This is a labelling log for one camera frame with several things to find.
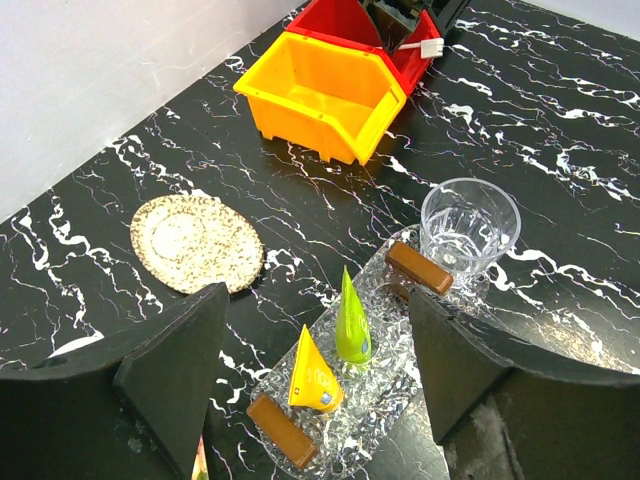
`white plate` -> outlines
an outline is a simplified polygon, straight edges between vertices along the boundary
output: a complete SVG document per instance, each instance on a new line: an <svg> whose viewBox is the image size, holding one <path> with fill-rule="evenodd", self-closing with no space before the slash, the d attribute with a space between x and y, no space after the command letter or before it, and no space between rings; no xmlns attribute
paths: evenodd
<svg viewBox="0 0 640 480"><path fill-rule="evenodd" d="M238 292L263 264L255 229L209 197L168 195L145 203L131 221L131 243L154 277L189 295L219 282Z"/></svg>

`green cone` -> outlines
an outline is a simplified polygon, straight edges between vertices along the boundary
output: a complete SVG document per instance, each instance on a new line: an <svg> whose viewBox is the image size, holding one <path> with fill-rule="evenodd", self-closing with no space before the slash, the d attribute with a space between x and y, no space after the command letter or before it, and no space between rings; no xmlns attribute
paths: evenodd
<svg viewBox="0 0 640 480"><path fill-rule="evenodd" d="M369 322L346 266L342 274L342 298L336 322L336 349L345 362L366 363L371 360Z"/></svg>

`glass cup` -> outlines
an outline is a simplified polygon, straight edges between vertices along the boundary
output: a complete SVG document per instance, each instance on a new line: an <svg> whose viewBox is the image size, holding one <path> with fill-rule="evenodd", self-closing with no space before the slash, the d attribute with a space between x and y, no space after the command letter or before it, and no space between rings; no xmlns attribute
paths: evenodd
<svg viewBox="0 0 640 480"><path fill-rule="evenodd" d="M481 274L518 240L520 226L518 208L502 189L454 178L424 199L420 252L451 273L452 289L477 290Z"/></svg>

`white wall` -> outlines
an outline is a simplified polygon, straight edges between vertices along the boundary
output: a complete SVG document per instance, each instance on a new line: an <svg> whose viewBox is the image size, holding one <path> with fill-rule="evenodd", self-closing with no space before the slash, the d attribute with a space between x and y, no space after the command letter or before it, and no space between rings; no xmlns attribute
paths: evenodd
<svg viewBox="0 0 640 480"><path fill-rule="evenodd" d="M634 40L640 40L640 0L525 1L605 30L626 35Z"/></svg>
<svg viewBox="0 0 640 480"><path fill-rule="evenodd" d="M0 221L302 2L0 2Z"/></svg>

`storage container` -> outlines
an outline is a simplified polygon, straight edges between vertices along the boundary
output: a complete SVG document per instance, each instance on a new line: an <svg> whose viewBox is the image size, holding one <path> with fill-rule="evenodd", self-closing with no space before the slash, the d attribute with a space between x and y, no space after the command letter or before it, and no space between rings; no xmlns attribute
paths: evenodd
<svg viewBox="0 0 640 480"><path fill-rule="evenodd" d="M361 165L407 100L378 55L287 32L234 90L247 96L265 138Z"/></svg>
<svg viewBox="0 0 640 480"><path fill-rule="evenodd" d="M440 38L427 12L422 11L420 17L416 31L405 43ZM430 58L420 58L419 48L398 50L391 57L377 48L381 46L380 38L358 0L313 0L287 26L287 31L355 50L371 51L374 47L374 53L382 58L407 96L431 64Z"/></svg>

